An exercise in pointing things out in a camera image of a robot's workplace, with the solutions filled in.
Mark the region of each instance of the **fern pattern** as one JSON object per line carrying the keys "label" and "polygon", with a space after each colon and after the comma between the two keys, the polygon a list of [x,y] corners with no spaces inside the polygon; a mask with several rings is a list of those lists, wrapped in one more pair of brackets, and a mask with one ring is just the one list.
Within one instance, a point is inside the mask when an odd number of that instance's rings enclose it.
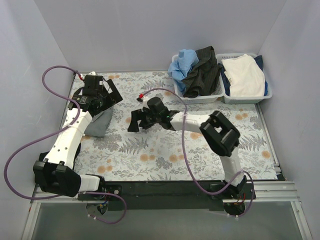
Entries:
{"label": "fern pattern", "polygon": [[[139,93],[152,88],[174,91],[173,80],[164,71],[104,74],[113,79],[123,101],[113,106],[113,116],[105,137],[84,137],[81,151],[74,162],[78,174],[101,175],[106,181],[185,181],[191,180],[181,146],[181,132],[168,131],[156,124],[137,133],[128,132],[131,111],[141,109],[136,101]],[[83,86],[76,76],[71,92]],[[171,93],[151,92],[169,110],[184,111],[184,106]],[[273,157],[264,136],[261,119],[253,104],[190,104],[188,113],[195,115],[222,112],[240,131],[241,167],[254,179],[276,179]],[[198,180],[224,179],[219,156],[212,152],[200,136],[185,134],[188,164]]]}

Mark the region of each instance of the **robotic arm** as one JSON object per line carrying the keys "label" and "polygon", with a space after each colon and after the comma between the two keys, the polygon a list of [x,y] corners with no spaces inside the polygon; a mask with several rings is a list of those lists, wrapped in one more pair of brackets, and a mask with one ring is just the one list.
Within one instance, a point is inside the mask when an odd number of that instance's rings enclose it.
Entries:
{"label": "robotic arm", "polygon": [[[164,129],[181,131],[183,128],[182,112],[168,110],[160,98],[137,98],[142,103],[142,109],[131,112],[131,123],[128,132],[139,132],[139,127],[148,129],[154,124],[160,124]],[[241,165],[238,156],[240,133],[236,127],[220,112],[209,115],[188,114],[185,120],[185,130],[203,134],[210,148],[220,157],[224,170],[225,183],[240,172]],[[231,182],[231,192],[238,195],[247,179],[243,173]]]}
{"label": "robotic arm", "polygon": [[[52,149],[41,153],[33,165],[35,183],[39,184],[42,191],[69,197],[85,191],[103,191],[102,176],[78,175],[73,171],[87,126],[105,110],[123,100],[111,79],[106,81],[112,90],[110,93],[103,81],[104,78],[95,72],[85,76],[84,87],[79,88],[72,97],[81,108],[77,121],[61,132]],[[77,112],[77,107],[70,102],[63,127],[75,119]]]}

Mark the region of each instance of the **flower pattern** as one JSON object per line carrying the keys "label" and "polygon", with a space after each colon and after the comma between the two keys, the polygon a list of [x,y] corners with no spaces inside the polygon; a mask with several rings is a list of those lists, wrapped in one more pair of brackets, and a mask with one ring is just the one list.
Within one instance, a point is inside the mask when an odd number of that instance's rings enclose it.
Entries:
{"label": "flower pattern", "polygon": [[[123,72],[102,74],[112,79],[123,101],[113,107],[113,116],[105,137],[82,138],[81,151],[74,163],[78,174],[101,175],[107,181],[191,180],[181,146],[181,132],[155,125],[133,133],[127,128],[131,111],[141,108],[135,99],[152,88],[174,90],[173,80],[164,71]],[[83,86],[78,77],[71,93]],[[183,111],[184,106],[173,94],[151,92],[170,110]],[[240,131],[239,157],[241,166],[254,179],[277,179],[274,159],[270,154],[262,123],[254,104],[228,105],[213,103],[188,105],[190,114],[211,114],[221,111]],[[224,171],[219,159],[199,133],[185,134],[188,164],[198,180],[222,180]]]}

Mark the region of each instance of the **gray floor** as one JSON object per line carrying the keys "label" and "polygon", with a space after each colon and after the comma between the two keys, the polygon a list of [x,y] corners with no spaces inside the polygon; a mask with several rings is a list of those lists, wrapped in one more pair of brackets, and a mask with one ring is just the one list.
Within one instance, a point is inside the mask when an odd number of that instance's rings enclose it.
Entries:
{"label": "gray floor", "polygon": [[[255,202],[236,220],[205,209],[129,210],[118,224],[87,217],[82,203],[42,203],[34,240],[300,240],[290,202]],[[121,212],[107,212],[115,220]]]}

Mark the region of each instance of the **white cloth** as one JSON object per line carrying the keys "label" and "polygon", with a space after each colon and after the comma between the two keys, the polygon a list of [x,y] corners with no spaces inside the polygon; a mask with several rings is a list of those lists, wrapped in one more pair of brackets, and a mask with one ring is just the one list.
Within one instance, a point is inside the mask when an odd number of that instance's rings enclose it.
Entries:
{"label": "white cloth", "polygon": [[222,59],[225,76],[230,82],[230,97],[263,97],[265,75],[252,56]]}

